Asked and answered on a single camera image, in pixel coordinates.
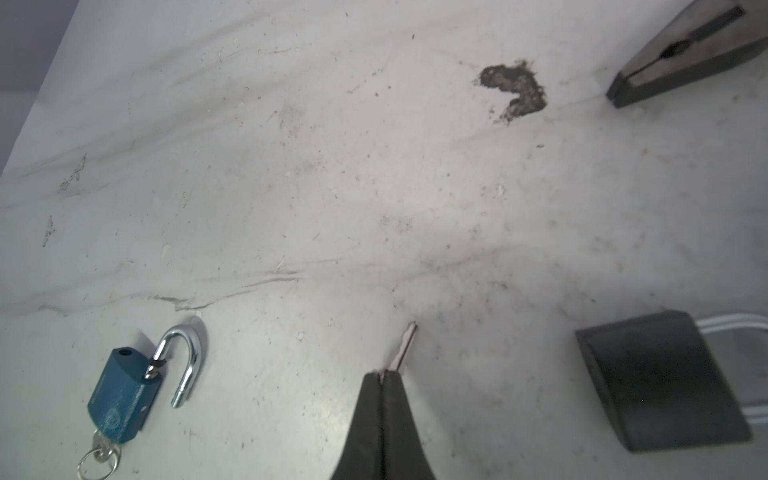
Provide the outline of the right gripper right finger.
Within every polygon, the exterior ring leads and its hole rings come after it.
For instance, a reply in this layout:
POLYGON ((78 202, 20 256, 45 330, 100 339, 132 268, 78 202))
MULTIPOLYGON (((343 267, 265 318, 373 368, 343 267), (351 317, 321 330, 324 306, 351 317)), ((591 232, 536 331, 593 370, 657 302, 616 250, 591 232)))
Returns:
POLYGON ((401 375, 385 370, 381 386, 383 478, 435 480, 401 375))

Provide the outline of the blue padlock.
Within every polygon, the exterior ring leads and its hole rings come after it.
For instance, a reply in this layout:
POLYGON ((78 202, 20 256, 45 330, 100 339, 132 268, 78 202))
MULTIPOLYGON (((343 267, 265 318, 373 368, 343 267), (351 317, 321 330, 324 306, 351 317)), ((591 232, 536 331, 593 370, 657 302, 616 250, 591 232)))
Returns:
POLYGON ((112 350, 87 404, 97 432, 114 444, 133 440, 142 429, 163 382, 161 369, 168 360, 171 343, 187 345, 188 360, 171 406, 181 407, 192 391, 204 362, 197 330, 189 324, 169 328, 152 356, 133 347, 112 350))

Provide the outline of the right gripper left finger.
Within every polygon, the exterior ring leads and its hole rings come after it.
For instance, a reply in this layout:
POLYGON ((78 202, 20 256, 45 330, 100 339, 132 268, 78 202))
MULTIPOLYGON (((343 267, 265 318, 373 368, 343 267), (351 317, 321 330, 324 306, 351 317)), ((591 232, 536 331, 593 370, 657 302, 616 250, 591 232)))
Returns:
POLYGON ((363 377, 352 421, 333 480, 379 480, 383 467, 383 407, 380 376, 363 377))

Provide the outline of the silver key with ring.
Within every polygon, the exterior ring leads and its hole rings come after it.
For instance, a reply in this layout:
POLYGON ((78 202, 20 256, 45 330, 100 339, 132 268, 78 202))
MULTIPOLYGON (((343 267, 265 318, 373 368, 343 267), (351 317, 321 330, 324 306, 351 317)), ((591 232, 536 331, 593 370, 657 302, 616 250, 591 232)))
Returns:
POLYGON ((415 339, 415 335, 418 331, 418 325, 416 322, 410 322, 405 331, 402 334, 400 344, 395 352, 392 360, 386 367, 388 371, 399 372, 405 363, 408 352, 415 339))

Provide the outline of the small black padlock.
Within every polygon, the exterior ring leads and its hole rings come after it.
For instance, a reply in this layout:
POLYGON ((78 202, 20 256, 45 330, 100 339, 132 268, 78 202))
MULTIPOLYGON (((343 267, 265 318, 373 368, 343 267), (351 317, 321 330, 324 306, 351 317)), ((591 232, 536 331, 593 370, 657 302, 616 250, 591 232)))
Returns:
POLYGON ((705 338, 734 330, 766 332, 767 318, 729 313, 695 319, 683 311, 576 331, 606 416, 631 453, 749 442, 767 422, 767 403, 742 403, 705 338))

